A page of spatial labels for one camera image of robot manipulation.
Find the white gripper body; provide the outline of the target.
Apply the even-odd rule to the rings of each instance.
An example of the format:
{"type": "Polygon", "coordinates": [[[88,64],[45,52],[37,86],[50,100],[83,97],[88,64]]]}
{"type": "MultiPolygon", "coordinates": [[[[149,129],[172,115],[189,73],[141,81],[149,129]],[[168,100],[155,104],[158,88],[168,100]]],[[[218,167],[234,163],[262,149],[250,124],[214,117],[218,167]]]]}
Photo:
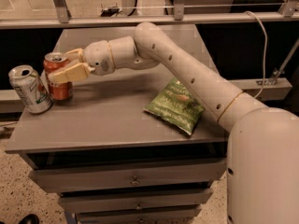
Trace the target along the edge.
{"type": "Polygon", "coordinates": [[[91,43],[83,50],[83,57],[94,75],[104,76],[115,71],[111,47],[106,40],[91,43]]]}

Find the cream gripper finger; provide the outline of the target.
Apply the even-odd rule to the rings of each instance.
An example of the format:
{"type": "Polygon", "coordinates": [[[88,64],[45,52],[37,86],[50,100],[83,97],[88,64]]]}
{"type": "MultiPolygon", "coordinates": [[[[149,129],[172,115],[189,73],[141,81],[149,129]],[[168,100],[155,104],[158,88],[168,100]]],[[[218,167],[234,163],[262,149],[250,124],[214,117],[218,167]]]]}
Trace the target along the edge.
{"type": "Polygon", "coordinates": [[[86,79],[95,68],[87,63],[71,62],[65,67],[48,74],[48,80],[52,84],[63,84],[86,79]]]}
{"type": "Polygon", "coordinates": [[[65,56],[70,61],[75,61],[75,60],[79,60],[80,62],[84,61],[84,58],[83,58],[83,49],[72,49],[72,50],[69,50],[68,52],[65,53],[65,56]]]}

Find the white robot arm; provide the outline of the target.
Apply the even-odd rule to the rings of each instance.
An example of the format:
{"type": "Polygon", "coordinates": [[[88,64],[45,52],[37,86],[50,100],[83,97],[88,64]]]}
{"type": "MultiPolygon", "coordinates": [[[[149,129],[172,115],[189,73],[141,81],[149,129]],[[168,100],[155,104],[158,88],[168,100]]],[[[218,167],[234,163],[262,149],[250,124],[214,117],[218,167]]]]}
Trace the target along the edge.
{"type": "Polygon", "coordinates": [[[53,83],[120,68],[163,64],[229,134],[228,224],[299,224],[299,118],[269,107],[177,46],[158,26],[138,24],[131,37],[69,51],[53,83]]]}

